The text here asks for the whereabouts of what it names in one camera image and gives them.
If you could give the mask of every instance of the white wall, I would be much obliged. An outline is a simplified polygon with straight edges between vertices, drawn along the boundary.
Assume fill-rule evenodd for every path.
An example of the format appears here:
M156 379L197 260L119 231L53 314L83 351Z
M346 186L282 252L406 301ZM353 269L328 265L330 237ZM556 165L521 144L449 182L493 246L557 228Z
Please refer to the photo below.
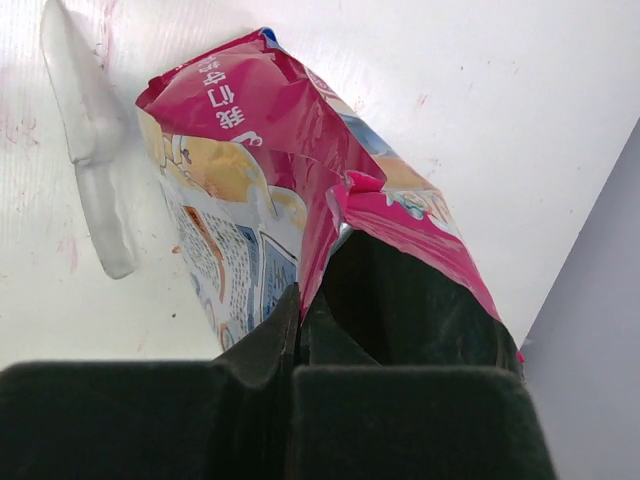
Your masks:
M523 352L563 480L640 478L640 123Z

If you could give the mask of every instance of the pink snack bag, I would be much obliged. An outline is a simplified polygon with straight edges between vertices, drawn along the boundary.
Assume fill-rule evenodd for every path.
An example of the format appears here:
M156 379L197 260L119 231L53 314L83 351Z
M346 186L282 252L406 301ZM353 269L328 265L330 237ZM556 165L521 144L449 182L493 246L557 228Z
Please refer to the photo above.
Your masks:
M261 29L152 79L136 102L185 261L226 350L298 282L304 315L340 232L466 287L498 319L439 190Z

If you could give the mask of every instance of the blue label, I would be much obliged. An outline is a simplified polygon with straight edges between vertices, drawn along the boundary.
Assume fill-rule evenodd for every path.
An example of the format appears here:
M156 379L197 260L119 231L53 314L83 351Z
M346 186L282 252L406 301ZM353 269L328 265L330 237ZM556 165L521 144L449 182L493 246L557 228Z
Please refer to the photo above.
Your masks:
M253 292L256 285L258 285L260 250L258 240L256 239L256 235L253 233L252 229L242 227L240 225L236 225L236 228L244 238L244 243L247 245L247 249L249 250L249 278L251 286L249 287L249 295L247 296L247 329L248 331L251 331L255 327L255 316L253 314L255 309L255 305L253 304Z
M262 284L262 319L266 320L284 290L295 283L297 267L293 258L267 236L264 238L264 279Z

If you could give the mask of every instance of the cartoon image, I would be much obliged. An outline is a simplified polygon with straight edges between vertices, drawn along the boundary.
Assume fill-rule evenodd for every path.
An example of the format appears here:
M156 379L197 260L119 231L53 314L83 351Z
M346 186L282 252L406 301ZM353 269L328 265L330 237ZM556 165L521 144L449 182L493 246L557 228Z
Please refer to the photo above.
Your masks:
M307 207L302 199L286 188L269 186L278 217L286 217L302 233L307 224Z
M459 237L449 210L435 192L427 191L386 191L387 206L398 203L416 220L424 220L425 215L443 232Z
M428 180L398 157L373 157L387 177L385 189L436 190Z

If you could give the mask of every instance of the red stain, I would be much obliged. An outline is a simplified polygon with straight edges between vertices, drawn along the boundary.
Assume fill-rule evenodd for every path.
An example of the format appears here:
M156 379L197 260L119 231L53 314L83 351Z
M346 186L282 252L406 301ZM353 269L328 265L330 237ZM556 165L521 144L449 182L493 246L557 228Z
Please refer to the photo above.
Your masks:
M100 33L102 35L102 43L100 45L103 49L102 69L105 72L109 71L113 56L113 16L117 5L118 0L107 0L102 10L102 20L100 21Z
M78 252L78 243L73 235L66 235L62 237L58 243L58 253L62 253L69 257L69 263L71 267L71 273L78 269L80 263L80 254Z
M22 143L27 147L34 147L40 145L40 142L33 137L33 132L37 124L37 120L31 116L22 118L20 123L13 123L7 114L5 119L0 123L0 132L4 131L4 137L14 145Z
M142 338L140 339L140 342L138 343L138 348L136 348L136 352L140 352L140 351L142 351L142 347L144 347L144 344L145 344L145 343L147 343L147 334L148 334L148 333L149 333L149 332L145 332L145 333L144 333L144 337L142 337Z

